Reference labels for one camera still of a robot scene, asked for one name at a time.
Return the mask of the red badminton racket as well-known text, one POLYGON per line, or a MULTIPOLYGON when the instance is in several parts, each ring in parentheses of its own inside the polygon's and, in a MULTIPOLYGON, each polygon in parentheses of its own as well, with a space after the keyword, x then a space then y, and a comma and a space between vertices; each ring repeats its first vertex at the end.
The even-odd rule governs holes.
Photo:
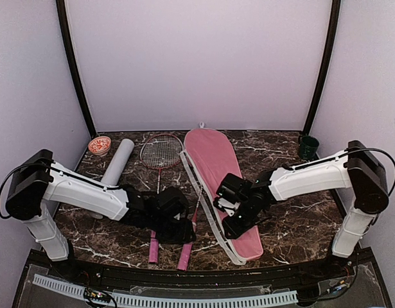
POLYGON ((148 169, 159 171, 157 193, 160 192, 161 173, 163 169, 176 166, 180 161, 183 145, 173 134, 160 133, 150 137, 140 151, 140 161, 148 169))
MULTIPOLYGON (((200 199, 202 196, 202 189, 200 190, 199 194, 198 194, 198 200, 197 200, 197 204, 195 207, 195 211, 192 217, 192 224, 193 224, 193 230, 196 230, 196 226, 197 226, 197 212, 198 212, 198 208, 199 208, 199 204, 200 204, 200 199)), ((180 259, 177 265, 177 269, 180 271, 186 271, 188 268, 188 263, 189 263, 189 258, 191 255, 191 249, 192 249, 193 243, 186 243, 183 245, 182 247, 182 251, 181 251, 181 255, 180 255, 180 259)))

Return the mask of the pink racket bag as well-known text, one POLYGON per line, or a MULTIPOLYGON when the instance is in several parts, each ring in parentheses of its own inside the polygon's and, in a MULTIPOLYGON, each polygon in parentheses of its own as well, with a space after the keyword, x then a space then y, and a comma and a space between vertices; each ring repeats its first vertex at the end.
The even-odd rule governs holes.
POLYGON ((263 246, 257 227, 252 227, 238 239, 226 239, 222 226, 223 218, 231 212, 232 205, 226 203, 227 210, 222 212, 214 207, 216 191, 228 173, 241 177, 241 171, 234 148, 226 135, 200 123, 190 130, 183 142, 180 159, 197 195, 202 196, 201 204, 212 233, 218 244, 235 265, 244 265, 263 255, 263 246))

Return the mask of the white shuttlecock tube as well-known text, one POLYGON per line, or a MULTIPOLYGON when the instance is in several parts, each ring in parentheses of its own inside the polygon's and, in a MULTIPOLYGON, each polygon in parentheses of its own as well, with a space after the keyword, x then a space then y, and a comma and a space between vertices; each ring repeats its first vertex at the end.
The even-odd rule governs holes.
POLYGON ((116 186, 133 149, 134 143, 130 139, 121 141, 105 174, 100 180, 101 183, 116 186))

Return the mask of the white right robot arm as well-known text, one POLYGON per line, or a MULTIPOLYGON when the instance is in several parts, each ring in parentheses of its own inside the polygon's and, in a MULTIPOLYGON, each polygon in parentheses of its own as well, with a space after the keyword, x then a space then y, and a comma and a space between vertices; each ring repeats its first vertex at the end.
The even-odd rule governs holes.
POLYGON ((227 239, 237 239, 259 223, 258 214, 271 205, 318 191, 351 188, 355 198, 340 230, 331 255, 319 265, 325 278, 343 270, 357 242, 388 206, 392 189, 387 187, 383 164, 373 148, 351 141, 345 150, 312 162, 262 171, 254 182, 229 173, 220 183, 215 207, 226 212, 222 226, 227 239))

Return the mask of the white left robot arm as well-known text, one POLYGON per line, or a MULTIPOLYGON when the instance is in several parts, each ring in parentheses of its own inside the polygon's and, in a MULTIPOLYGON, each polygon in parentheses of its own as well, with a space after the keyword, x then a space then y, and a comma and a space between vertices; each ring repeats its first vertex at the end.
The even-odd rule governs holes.
POLYGON ((82 265, 72 258, 73 247, 42 205, 44 200, 91 210, 124 225, 148 228, 161 243, 186 244, 196 239, 186 216, 188 201, 176 187, 157 193, 138 191, 131 185, 104 184, 55 162, 47 149, 14 168, 3 181, 10 187, 5 201, 7 214, 2 218, 23 221, 69 280, 82 275, 82 265))

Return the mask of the dark green mug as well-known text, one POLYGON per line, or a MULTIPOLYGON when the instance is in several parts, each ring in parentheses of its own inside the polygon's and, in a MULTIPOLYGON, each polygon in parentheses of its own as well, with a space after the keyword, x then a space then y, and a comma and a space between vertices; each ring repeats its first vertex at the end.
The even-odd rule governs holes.
POLYGON ((303 160, 313 160, 320 142, 312 136, 301 135, 298 139, 298 156, 303 160))

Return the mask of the red patterned bowl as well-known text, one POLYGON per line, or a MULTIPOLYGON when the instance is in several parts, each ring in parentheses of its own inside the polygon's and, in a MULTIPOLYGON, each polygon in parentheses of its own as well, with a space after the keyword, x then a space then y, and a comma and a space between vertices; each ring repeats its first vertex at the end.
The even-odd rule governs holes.
POLYGON ((107 136, 94 138, 88 145, 88 150, 96 156, 104 157, 110 150, 111 139, 107 136))

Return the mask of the black table front rail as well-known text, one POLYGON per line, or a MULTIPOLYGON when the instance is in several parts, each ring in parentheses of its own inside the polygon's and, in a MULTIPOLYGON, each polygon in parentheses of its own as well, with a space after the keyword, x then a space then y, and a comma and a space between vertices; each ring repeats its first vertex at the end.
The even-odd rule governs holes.
POLYGON ((78 265, 80 270, 69 281, 104 289, 128 289, 132 286, 186 289, 270 286, 273 290, 313 289, 319 282, 349 278, 355 273, 353 269, 345 267, 325 268, 321 261, 268 268, 188 272, 102 266, 84 261, 79 261, 78 265))

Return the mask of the black frame post right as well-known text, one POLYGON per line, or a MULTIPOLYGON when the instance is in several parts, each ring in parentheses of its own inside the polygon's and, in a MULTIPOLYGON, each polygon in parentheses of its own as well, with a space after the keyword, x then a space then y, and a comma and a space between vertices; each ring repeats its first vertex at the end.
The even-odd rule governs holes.
POLYGON ((331 11, 329 16, 328 30, 326 35, 326 40, 324 44, 324 50, 322 54, 322 60, 320 63, 320 69, 317 76, 317 81, 315 84, 315 89, 313 91, 312 100, 307 113, 307 117, 303 126, 303 135, 309 135, 317 115, 317 110, 319 107, 320 99, 324 90, 324 85, 326 82, 326 77, 329 71, 329 65, 331 62, 331 56, 333 52, 333 47, 335 44, 335 37, 337 34, 338 20, 340 17, 340 7, 341 0, 332 0, 331 11))

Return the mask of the black frame post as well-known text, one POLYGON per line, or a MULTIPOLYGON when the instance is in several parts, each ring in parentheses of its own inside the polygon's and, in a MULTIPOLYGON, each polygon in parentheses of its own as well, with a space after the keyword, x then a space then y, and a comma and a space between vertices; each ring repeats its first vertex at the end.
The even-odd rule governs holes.
POLYGON ((72 78, 72 82, 75 88, 76 97, 78 99, 78 104, 85 121, 85 125, 89 135, 94 137, 97 134, 95 129, 94 121, 92 119, 91 112, 89 110, 89 104, 85 97, 83 83, 80 77, 80 72, 75 56, 75 51, 73 47, 73 41, 71 37, 71 31, 69 27, 69 22, 66 12, 66 2, 64 0, 56 0, 57 15, 60 25, 60 31, 62 35, 62 41, 64 45, 64 51, 66 53, 66 59, 69 67, 69 72, 72 78))
POLYGON ((328 30, 326 35, 326 40, 324 44, 324 50, 322 54, 322 60, 320 63, 320 69, 317 76, 317 81, 315 84, 315 89, 313 91, 312 100, 307 113, 307 117, 303 126, 303 135, 309 135, 317 115, 317 110, 319 107, 320 99, 324 90, 324 85, 326 82, 326 77, 329 71, 329 65, 331 62, 331 56, 333 52, 333 47, 335 44, 335 37, 337 34, 338 20, 340 17, 340 7, 341 0, 332 0, 331 11, 329 16, 328 30))

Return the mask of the black frame post left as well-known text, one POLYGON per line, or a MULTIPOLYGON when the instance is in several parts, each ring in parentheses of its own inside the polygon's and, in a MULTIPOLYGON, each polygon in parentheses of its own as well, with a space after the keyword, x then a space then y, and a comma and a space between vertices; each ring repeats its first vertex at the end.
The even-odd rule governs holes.
POLYGON ((73 47, 73 41, 71 37, 71 31, 69 27, 69 22, 66 12, 66 2, 64 0, 56 0, 57 15, 60 25, 60 31, 62 35, 62 41, 64 45, 64 51, 66 53, 66 59, 69 67, 69 72, 72 78, 72 82, 75 88, 76 97, 78 99, 78 104, 85 121, 85 125, 89 135, 94 137, 97 134, 95 129, 94 121, 92 119, 91 112, 89 110, 89 104, 85 97, 83 83, 80 77, 80 72, 75 56, 75 51, 73 47))

